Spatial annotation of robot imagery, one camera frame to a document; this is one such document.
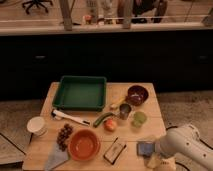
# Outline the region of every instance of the red apple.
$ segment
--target red apple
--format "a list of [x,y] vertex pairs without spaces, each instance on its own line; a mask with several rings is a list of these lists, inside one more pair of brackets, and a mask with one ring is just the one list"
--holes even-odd
[[117,122],[113,118],[108,118],[104,121],[104,128],[108,131],[115,131]]

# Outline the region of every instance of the black cabinet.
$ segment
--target black cabinet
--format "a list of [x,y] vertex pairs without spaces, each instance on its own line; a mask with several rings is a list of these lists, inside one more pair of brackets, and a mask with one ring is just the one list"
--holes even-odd
[[0,37],[0,99],[45,97],[63,75],[212,89],[212,30]]

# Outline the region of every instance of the terracotta bowl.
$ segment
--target terracotta bowl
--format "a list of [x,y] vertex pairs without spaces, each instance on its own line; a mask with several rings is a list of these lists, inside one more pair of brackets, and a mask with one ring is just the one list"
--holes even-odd
[[100,140],[94,132],[82,129],[76,132],[68,143],[68,152],[73,160],[88,161],[100,150]]
[[149,93],[146,88],[134,85],[128,89],[128,95],[126,97],[126,102],[133,106],[140,106],[149,97]]

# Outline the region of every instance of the white mug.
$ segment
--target white mug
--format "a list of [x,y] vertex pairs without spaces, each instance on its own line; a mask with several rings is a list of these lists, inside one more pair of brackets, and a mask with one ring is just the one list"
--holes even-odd
[[27,123],[27,130],[37,136],[44,134],[47,130],[44,118],[37,116],[30,119]]

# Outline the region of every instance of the green tray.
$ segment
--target green tray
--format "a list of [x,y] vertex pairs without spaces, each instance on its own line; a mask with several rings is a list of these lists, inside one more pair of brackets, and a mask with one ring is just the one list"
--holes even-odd
[[52,105],[60,109],[102,111],[105,99],[105,77],[63,76]]

